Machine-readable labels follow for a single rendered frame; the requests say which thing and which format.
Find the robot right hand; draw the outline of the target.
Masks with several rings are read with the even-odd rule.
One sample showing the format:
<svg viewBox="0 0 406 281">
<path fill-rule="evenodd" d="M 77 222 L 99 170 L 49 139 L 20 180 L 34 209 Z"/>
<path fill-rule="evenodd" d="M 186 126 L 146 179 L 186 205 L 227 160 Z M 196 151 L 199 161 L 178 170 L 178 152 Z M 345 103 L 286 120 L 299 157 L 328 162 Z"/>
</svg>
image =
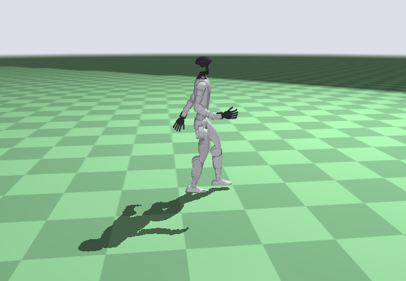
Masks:
<svg viewBox="0 0 406 281">
<path fill-rule="evenodd" d="M 224 113 L 223 112 L 218 112 L 218 113 L 216 113 L 216 114 L 221 114 L 222 115 L 222 118 L 221 119 L 223 119 L 223 118 L 226 118 L 226 119 L 236 119 L 237 117 L 235 117 L 235 116 L 238 116 L 238 111 L 237 111 L 237 109 L 236 110 L 233 110 L 233 111 L 230 111 L 231 109 L 232 109 L 233 107 L 231 107 L 231 108 L 229 108 L 227 111 L 225 111 Z M 237 111 L 237 112 L 236 112 Z M 232 112 L 235 112 L 235 113 L 232 113 Z M 236 115 L 234 115 L 234 114 L 236 114 Z"/>
</svg>

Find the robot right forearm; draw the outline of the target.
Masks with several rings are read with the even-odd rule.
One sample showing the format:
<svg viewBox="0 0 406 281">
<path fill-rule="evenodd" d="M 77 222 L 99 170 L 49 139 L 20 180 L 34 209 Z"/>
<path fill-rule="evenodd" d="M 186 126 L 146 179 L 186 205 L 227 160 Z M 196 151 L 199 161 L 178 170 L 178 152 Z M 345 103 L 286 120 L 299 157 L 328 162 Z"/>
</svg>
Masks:
<svg viewBox="0 0 406 281">
<path fill-rule="evenodd" d="M 211 111 L 208 111 L 206 108 L 205 109 L 203 109 L 201 106 L 197 106 L 196 108 L 195 108 L 195 110 L 196 110 L 196 112 L 198 113 L 198 114 L 200 114 L 201 116 L 203 116 L 203 117 L 208 117 L 208 118 L 210 118 L 211 120 L 215 120 L 215 119 L 221 119 L 222 118 L 222 115 L 221 114 L 216 114 L 216 113 L 212 113 Z"/>
</svg>

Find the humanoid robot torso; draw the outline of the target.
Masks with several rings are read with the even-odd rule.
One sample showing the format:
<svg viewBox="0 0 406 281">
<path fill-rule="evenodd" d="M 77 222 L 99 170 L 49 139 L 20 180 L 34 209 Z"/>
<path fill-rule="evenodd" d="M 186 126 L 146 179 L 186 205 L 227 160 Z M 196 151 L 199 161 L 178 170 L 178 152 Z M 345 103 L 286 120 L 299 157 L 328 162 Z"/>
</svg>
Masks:
<svg viewBox="0 0 406 281">
<path fill-rule="evenodd" d="M 209 99 L 210 99 L 210 94 L 211 94 L 211 84 L 209 79 L 204 79 L 205 77 L 202 76 L 200 79 L 195 79 L 195 83 L 194 83 L 194 102 L 195 102 L 195 96 L 196 96 L 196 87 L 197 87 L 197 83 L 199 81 L 203 81 L 206 83 L 206 90 L 204 92 L 204 96 L 203 96 L 203 100 L 201 101 L 201 105 L 203 107 L 203 109 L 207 109 L 209 108 Z M 201 116 L 200 114 L 197 113 L 197 115 L 195 116 L 195 120 L 194 120 L 194 128 L 197 129 L 197 127 L 199 125 L 203 125 L 203 129 L 206 129 L 207 127 L 207 119 L 206 117 Z"/>
</svg>

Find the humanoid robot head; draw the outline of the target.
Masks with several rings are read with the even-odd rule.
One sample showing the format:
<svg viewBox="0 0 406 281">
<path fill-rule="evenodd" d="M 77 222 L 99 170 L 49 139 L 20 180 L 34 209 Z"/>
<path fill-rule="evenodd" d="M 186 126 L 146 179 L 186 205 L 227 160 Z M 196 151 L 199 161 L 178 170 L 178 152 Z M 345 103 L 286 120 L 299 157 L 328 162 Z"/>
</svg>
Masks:
<svg viewBox="0 0 406 281">
<path fill-rule="evenodd" d="M 196 65 L 200 65 L 201 67 L 206 67 L 206 71 L 202 71 L 199 73 L 197 79 L 200 79 L 202 76 L 205 77 L 206 74 L 209 73 L 208 65 L 212 62 L 212 60 L 208 57 L 201 56 L 196 60 Z M 207 79 L 206 77 L 204 79 Z"/>
</svg>

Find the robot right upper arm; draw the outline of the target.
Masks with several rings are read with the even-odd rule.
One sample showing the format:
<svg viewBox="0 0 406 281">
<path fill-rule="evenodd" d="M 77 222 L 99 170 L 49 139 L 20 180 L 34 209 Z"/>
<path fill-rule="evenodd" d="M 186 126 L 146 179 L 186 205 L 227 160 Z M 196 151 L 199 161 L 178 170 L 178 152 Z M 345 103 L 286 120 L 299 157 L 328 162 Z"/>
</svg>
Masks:
<svg viewBox="0 0 406 281">
<path fill-rule="evenodd" d="M 206 90 L 206 83 L 203 81 L 199 81 L 196 87 L 196 96 L 195 96 L 195 103 L 194 103 L 194 110 L 197 106 L 201 106 L 201 101 L 203 100 L 204 92 Z M 195 110 L 196 111 L 196 110 Z"/>
</svg>

